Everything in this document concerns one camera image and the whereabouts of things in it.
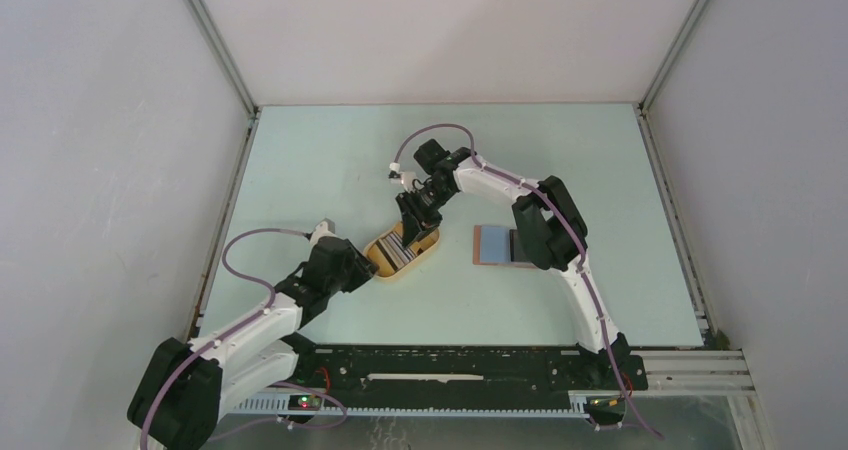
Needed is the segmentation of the oval wooden tray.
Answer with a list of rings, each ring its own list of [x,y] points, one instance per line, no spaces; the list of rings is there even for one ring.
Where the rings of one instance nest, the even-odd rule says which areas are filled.
[[[435,229],[404,247],[402,245],[403,225],[401,221],[397,221],[389,230],[380,234],[365,247],[364,255],[377,267],[374,278],[378,281],[390,282],[405,276],[417,264],[433,254],[438,247],[440,236],[440,230]]]

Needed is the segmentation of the brown leather card holder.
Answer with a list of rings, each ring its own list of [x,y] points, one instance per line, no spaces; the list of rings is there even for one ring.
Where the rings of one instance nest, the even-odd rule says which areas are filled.
[[[520,265],[510,262],[509,228],[496,225],[476,225],[473,230],[472,263],[478,266],[501,266],[516,268],[535,268],[530,264]]]

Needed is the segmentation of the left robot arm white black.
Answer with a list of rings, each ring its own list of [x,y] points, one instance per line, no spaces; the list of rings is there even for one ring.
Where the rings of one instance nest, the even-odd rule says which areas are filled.
[[[347,239],[308,237],[308,259],[267,285],[267,298],[255,308],[202,338],[169,338],[156,347],[127,410],[140,448],[198,449],[257,391],[284,380],[297,387],[312,381],[315,358],[285,338],[320,315],[336,293],[366,284],[377,266]]]

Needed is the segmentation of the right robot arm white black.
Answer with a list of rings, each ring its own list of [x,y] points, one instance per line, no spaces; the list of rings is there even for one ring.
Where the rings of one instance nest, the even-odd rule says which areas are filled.
[[[564,183],[555,176],[527,179],[487,162],[471,148],[448,152],[434,139],[421,145],[414,158],[426,179],[402,171],[397,160],[389,165],[390,180],[403,188],[396,198],[403,246],[437,230],[442,207],[459,193],[509,207],[524,257],[565,282],[577,345],[584,356],[583,378],[596,388],[616,381],[630,347],[595,284],[589,265],[587,226]]]

